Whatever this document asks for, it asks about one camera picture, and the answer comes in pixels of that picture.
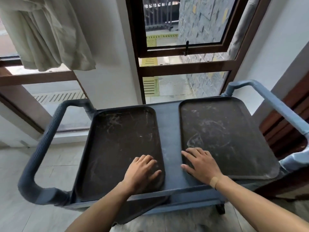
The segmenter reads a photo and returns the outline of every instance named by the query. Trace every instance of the caster wheel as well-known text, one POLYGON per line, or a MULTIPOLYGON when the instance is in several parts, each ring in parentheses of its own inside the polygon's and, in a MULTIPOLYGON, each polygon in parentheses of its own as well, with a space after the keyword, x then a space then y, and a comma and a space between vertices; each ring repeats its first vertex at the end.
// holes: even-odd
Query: caster wheel
POLYGON ((225 208, 224 208, 224 203, 222 204, 216 204, 216 210, 219 213, 219 215, 225 214, 225 208))

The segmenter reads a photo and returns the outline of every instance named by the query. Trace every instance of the white curtain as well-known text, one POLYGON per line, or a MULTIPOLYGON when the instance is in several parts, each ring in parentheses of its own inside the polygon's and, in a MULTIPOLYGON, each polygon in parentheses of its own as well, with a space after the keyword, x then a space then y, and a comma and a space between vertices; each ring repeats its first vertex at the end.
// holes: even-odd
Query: white curtain
POLYGON ((69 0, 0 0, 0 17, 25 68, 95 69, 69 0))

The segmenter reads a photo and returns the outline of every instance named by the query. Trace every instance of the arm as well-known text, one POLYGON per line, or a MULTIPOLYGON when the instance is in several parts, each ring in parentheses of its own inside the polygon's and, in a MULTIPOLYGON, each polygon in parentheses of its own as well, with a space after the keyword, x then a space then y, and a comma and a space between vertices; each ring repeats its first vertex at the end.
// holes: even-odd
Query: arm
POLYGON ((215 189, 232 203, 255 230, 276 232, 309 230, 308 222, 223 175, 208 151, 203 151, 201 148, 188 148, 186 151, 192 155, 185 151, 181 153, 191 161, 194 169, 186 164, 182 164, 181 167, 205 184, 211 184, 211 180, 212 185, 216 182, 215 189))
POLYGON ((116 215, 127 199, 161 173, 161 170, 158 170, 149 176, 149 171, 156 162, 149 155, 136 157, 130 164, 123 181, 76 218, 66 232, 110 231, 116 215))

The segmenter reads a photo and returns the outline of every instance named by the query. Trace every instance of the cart handle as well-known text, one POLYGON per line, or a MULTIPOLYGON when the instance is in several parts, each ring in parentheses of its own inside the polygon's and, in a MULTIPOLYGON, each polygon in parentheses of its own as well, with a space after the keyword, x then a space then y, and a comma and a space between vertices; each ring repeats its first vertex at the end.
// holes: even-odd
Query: cart handle
POLYGON ((18 181, 18 190, 20 194, 31 203, 40 205, 54 204, 56 206, 64 205, 70 197, 67 191, 62 191, 57 188, 42 188, 34 181, 34 176, 44 159, 68 106, 84 107, 91 120, 96 112, 89 99, 67 100, 58 106, 42 139, 37 145, 36 151, 30 157, 18 181))
POLYGON ((293 125, 308 140, 307 147, 301 151, 293 153, 280 160, 280 165, 288 172, 296 171, 309 164, 309 124, 304 121, 298 114, 292 111, 272 92, 266 89, 260 82, 256 80, 233 81, 230 82, 222 97, 230 97, 235 89, 250 85, 252 86, 268 103, 279 112, 291 125, 293 125))

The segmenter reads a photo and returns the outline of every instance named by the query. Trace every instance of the rectangular tray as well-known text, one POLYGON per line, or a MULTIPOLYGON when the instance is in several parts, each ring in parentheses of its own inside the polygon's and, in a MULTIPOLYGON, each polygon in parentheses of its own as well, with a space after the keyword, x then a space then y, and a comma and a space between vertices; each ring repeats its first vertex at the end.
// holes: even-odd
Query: rectangular tray
POLYGON ((159 191, 165 171, 155 111, 150 107, 131 107, 102 111, 93 118, 75 183, 81 201, 102 198, 123 180, 137 156, 151 155, 157 160, 152 172, 162 173, 139 193, 159 191))
MULTIPOLYGON (((272 179, 279 174, 278 160, 241 100, 185 100, 179 112, 182 150, 209 151, 222 173, 233 179, 272 179)), ((182 161, 193 167, 187 158, 182 161)))

